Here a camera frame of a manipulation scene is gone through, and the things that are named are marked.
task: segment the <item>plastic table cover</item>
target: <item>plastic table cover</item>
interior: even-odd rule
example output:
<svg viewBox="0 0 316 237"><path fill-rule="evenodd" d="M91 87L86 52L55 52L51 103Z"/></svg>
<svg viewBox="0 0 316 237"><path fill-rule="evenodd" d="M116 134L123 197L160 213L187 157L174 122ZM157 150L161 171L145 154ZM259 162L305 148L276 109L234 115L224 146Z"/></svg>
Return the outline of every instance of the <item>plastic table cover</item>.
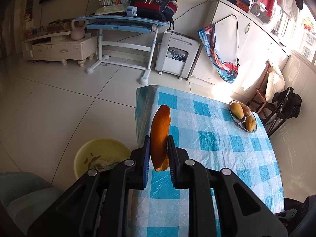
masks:
<svg viewBox="0 0 316 237"><path fill-rule="evenodd" d="M190 158L206 168L230 168L273 213L284 211L279 167L257 114L254 113L258 128L251 134L233 123L228 104L162 86L141 87L137 89L135 110L140 147L145 136L150 135L153 117L163 104L171 108L169 134L177 147L186 149ZM214 197L213 204L220 236ZM156 172L150 162L146 189L133 190L130 235L183 237L188 236L188 226L188 189L174 189L169 169Z"/></svg>

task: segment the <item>desk drawer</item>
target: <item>desk drawer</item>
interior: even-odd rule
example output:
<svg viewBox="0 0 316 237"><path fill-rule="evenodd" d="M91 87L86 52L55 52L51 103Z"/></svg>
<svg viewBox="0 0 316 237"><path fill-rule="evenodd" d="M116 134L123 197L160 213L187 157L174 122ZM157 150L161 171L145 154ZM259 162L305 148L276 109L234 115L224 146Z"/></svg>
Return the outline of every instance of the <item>desk drawer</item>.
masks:
<svg viewBox="0 0 316 237"><path fill-rule="evenodd" d="M53 44L50 48L52 58L83 60L82 44Z"/></svg>
<svg viewBox="0 0 316 237"><path fill-rule="evenodd" d="M50 57L50 49L47 45L36 45L32 47L33 57Z"/></svg>

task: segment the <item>black drawstring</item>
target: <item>black drawstring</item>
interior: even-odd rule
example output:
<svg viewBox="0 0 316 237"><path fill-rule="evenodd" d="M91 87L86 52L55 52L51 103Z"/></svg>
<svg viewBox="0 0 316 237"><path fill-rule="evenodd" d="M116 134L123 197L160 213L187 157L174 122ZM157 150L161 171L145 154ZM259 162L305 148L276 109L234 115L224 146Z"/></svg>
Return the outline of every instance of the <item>black drawstring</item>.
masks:
<svg viewBox="0 0 316 237"><path fill-rule="evenodd" d="M239 66L239 36L238 36L238 18L237 18L237 16L234 15L234 14L230 14L230 15L226 16L225 18L216 21L212 25L215 25L216 23L219 23L220 21L222 21L222 20L224 20L224 19L226 19L226 18L228 18L230 16L234 16L236 18L236 23L237 23L237 66Z"/></svg>

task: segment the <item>fruit bowl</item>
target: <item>fruit bowl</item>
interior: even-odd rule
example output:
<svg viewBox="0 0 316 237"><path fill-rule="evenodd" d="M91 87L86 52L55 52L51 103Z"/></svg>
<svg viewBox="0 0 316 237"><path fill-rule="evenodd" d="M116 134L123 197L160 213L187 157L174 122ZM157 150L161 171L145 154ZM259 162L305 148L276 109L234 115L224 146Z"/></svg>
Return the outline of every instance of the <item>fruit bowl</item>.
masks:
<svg viewBox="0 0 316 237"><path fill-rule="evenodd" d="M237 117L232 113L232 111L230 110L230 105L231 105L233 102L237 102L237 103L242 104L242 105L244 105L244 104L243 104L242 102L236 101L236 100L230 101L230 103L229 103L229 111L230 111L230 115L232 116L232 119L233 119L234 123L235 123L239 128L245 130L245 131L248 132L248 133L255 133L255 132L257 131L257 119L256 119L255 115L253 114L253 112L251 111L251 113L250 113L249 116L244 116L242 119L239 119L239 118L237 118ZM247 128L246 128L245 122L246 122L247 117L254 117L254 118L255 118L256 125L255 125L255 128L254 128L252 131L248 131Z"/></svg>

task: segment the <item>wooden chair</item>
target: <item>wooden chair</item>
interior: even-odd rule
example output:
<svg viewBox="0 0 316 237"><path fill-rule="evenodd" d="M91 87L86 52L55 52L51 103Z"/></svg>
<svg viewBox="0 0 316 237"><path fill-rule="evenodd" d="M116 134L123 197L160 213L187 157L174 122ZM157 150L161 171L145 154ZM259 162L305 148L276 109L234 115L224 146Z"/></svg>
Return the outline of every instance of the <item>wooden chair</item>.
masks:
<svg viewBox="0 0 316 237"><path fill-rule="evenodd" d="M276 106L275 106L274 104L268 103L268 102L265 100L265 92L262 92L262 91L260 90L261 87L262 87L262 85L263 85L263 82L265 81L266 77L269 75L269 71L270 71L270 68L271 68L271 64L270 64L269 61L266 62L266 65L267 65L267 67L266 67L266 70L265 70L265 73L264 73L264 77L263 77L263 79L262 79L262 81L261 81L259 87L256 88L256 92L255 92L254 96L253 96L252 99L249 100L249 102L246 104L247 106L249 106L251 102L258 104L259 106L258 106L257 108L256 108L255 106L254 106L253 108L254 108L254 110L255 110L255 112L256 112L257 114L259 114L259 113L262 111L262 113L263 113L263 115L264 115L265 118L267 118L267 115L266 115L265 111L263 110L264 108L267 108L267 109L270 110L270 111L274 111L274 110L276 109ZM256 97L257 95L258 95L258 97L260 98L261 102L258 102L258 101L255 100L255 97Z"/></svg>

